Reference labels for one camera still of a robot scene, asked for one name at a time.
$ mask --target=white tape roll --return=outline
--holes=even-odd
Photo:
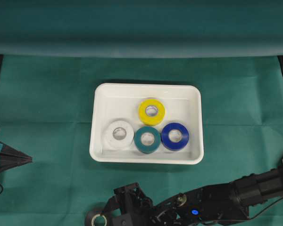
[[[130,146],[133,137],[134,131],[132,126],[122,120],[111,123],[105,131],[105,139],[108,144],[115,149]]]

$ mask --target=green cloth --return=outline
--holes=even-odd
[[[283,55],[283,0],[0,0],[0,54]]]
[[[197,165],[96,162],[94,91],[104,82],[189,84],[201,92]],[[139,182],[154,203],[275,168],[283,157],[283,78],[276,57],[98,59],[5,56],[0,140],[33,163],[0,174],[0,226],[82,226],[113,189]],[[251,215],[263,206],[251,210]],[[245,226],[283,226],[283,202]]]

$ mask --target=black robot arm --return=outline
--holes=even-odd
[[[249,207],[274,197],[283,199],[283,166],[227,184],[179,193],[153,206],[137,183],[114,190],[102,215],[120,209],[111,226],[231,225],[251,220]]]

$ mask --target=white tray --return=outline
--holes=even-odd
[[[151,154],[137,150],[134,141],[124,150],[111,150],[103,139],[105,129],[115,120],[129,122],[134,131],[145,126],[138,117],[138,106],[147,98],[163,103],[166,114],[154,126],[159,132],[170,122],[183,124],[190,134],[186,147],[170,151],[162,144]],[[193,86],[103,83],[94,96],[90,155],[96,161],[197,164],[203,158],[200,92]]]

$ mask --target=tape roll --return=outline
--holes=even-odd
[[[160,134],[155,128],[145,126],[136,131],[134,142],[139,151],[150,154],[159,147]]]
[[[138,108],[140,120],[149,126],[155,126],[164,119],[165,107],[156,99],[143,101]]]
[[[134,131],[126,121],[118,120],[111,123],[105,131],[105,139],[115,149],[130,146],[133,141]]]
[[[180,123],[170,123],[162,129],[161,141],[167,149],[178,151],[189,142],[189,132]]]

